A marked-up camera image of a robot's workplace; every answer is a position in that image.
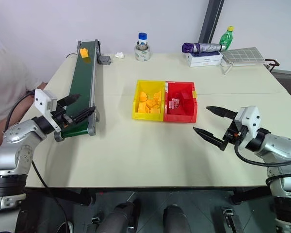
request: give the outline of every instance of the white table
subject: white table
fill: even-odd
[[[262,127],[291,137],[291,96],[262,66],[235,67],[224,76],[220,67],[189,68],[180,57],[155,54],[147,62],[137,62],[127,56],[100,69],[103,80],[97,79],[95,96],[100,112],[97,135],[66,138],[60,143],[49,135],[34,153],[46,183],[52,187],[265,185],[266,168],[239,160],[232,145],[220,151],[198,136],[193,126],[221,138],[231,120],[212,114],[206,106],[238,111],[242,106],[257,105]],[[58,98],[69,92],[75,61],[75,56],[68,57],[46,87]],[[131,119],[137,79],[194,81],[196,124]],[[32,107],[24,120],[39,115]],[[241,153],[260,161],[249,151]],[[42,186],[33,169],[27,186]]]

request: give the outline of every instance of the green conveyor belt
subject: green conveyor belt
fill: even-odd
[[[95,42],[82,42],[80,49],[82,48],[88,49],[89,58],[83,59],[80,55],[80,52],[78,53],[77,63],[70,88],[70,94],[81,94],[81,96],[75,103],[67,106],[66,114],[68,116],[75,116],[78,114],[78,112],[89,107],[90,105]],[[83,123],[80,123],[77,126],[70,126],[67,129],[63,129],[61,132],[61,137],[65,138],[87,134],[87,126],[88,120],[86,119],[83,121]]]

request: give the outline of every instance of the yellow bin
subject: yellow bin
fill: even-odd
[[[161,91],[160,113],[138,113],[140,92],[145,92],[148,100]],[[132,118],[140,120],[164,121],[165,81],[138,80],[132,104]]]

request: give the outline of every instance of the tape roll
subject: tape roll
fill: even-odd
[[[150,46],[147,46],[146,50],[138,50],[138,47],[135,46],[135,58],[138,61],[144,62],[150,59]]]

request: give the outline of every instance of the cable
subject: cable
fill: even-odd
[[[32,166],[35,170],[35,173],[37,173],[37,176],[39,177],[41,183],[43,184],[44,188],[47,190],[48,194],[54,199],[54,201],[56,202],[56,204],[59,206],[59,208],[63,211],[63,214],[65,216],[65,225],[66,225],[66,228],[65,228],[65,232],[68,233],[68,221],[67,221],[67,215],[66,215],[66,212],[64,210],[64,208],[62,207],[62,205],[59,203],[59,201],[57,200],[56,197],[54,197],[54,195],[52,194],[51,190],[49,189],[49,187],[47,186],[47,184],[44,182],[44,180],[42,179],[37,167],[35,166],[34,164],[34,161],[32,161]]]
[[[68,54],[68,55],[66,56],[66,58],[67,58],[68,56],[72,55],[72,54],[77,55],[76,53],[73,52],[73,53]]]
[[[12,113],[15,110],[16,106],[18,106],[19,103],[22,102],[26,97],[33,96],[33,95],[34,95],[34,91],[30,91],[26,95],[24,95],[23,97],[19,98],[18,101],[13,105],[13,107],[10,110],[9,115],[8,115],[8,117],[6,119],[6,123],[5,123],[5,127],[4,127],[4,131],[3,132],[7,131],[7,129],[9,128],[11,116],[12,116]]]
[[[280,178],[285,178],[285,177],[291,177],[291,173],[290,174],[282,174],[282,175],[277,175],[277,176],[272,176],[269,177],[265,180],[267,186],[270,186],[271,182],[275,179],[280,179]]]
[[[237,140],[235,142],[234,150],[235,150],[235,153],[236,153],[237,157],[240,158],[241,160],[243,160],[246,163],[249,163],[249,164],[252,164],[252,165],[257,165],[257,166],[268,166],[268,167],[291,165],[291,161],[270,164],[270,163],[260,163],[260,162],[256,162],[256,161],[252,161],[252,160],[246,159],[246,158],[242,157],[242,155],[238,151],[238,146],[239,146],[240,143],[241,143],[240,140]]]

